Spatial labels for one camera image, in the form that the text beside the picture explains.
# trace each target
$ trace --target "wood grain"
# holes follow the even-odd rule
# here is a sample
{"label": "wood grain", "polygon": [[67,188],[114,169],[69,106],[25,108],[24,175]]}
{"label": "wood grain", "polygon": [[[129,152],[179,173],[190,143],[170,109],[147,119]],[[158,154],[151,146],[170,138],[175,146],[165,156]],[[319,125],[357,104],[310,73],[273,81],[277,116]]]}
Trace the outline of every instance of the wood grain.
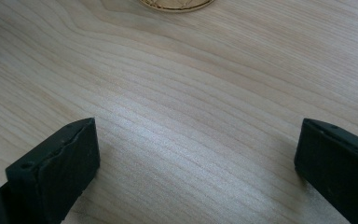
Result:
{"label": "wood grain", "polygon": [[346,223],[293,158],[303,118],[358,134],[358,1],[0,0],[0,185],[87,117],[102,166],[63,223]]}

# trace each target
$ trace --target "round object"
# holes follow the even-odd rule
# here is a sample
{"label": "round object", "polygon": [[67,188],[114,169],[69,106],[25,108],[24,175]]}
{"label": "round object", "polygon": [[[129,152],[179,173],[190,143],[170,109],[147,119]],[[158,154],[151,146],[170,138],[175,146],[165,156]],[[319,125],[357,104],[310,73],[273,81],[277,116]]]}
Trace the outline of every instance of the round object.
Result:
{"label": "round object", "polygon": [[214,0],[141,0],[148,7],[166,12],[188,12],[206,7]]}

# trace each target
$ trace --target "screw hole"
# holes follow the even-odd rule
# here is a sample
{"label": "screw hole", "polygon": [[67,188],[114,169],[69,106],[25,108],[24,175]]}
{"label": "screw hole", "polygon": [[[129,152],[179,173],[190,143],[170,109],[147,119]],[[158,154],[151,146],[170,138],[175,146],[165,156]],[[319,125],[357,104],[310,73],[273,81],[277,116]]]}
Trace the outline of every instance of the screw hole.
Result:
{"label": "screw hole", "polygon": [[31,168],[33,165],[34,165],[34,163],[33,163],[32,161],[27,161],[26,163],[24,163],[24,164],[21,166],[21,169],[26,170],[26,169]]}

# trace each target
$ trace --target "black block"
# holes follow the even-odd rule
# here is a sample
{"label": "black block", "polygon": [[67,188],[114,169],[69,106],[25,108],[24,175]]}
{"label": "black block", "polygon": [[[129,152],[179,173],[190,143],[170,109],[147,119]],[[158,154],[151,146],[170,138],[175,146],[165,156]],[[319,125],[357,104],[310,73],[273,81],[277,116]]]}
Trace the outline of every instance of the black block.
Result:
{"label": "black block", "polygon": [[350,223],[358,223],[358,136],[304,119],[295,166]]}
{"label": "black block", "polygon": [[10,197],[22,198],[31,222],[60,223],[99,166],[94,119],[73,122],[7,167]]}

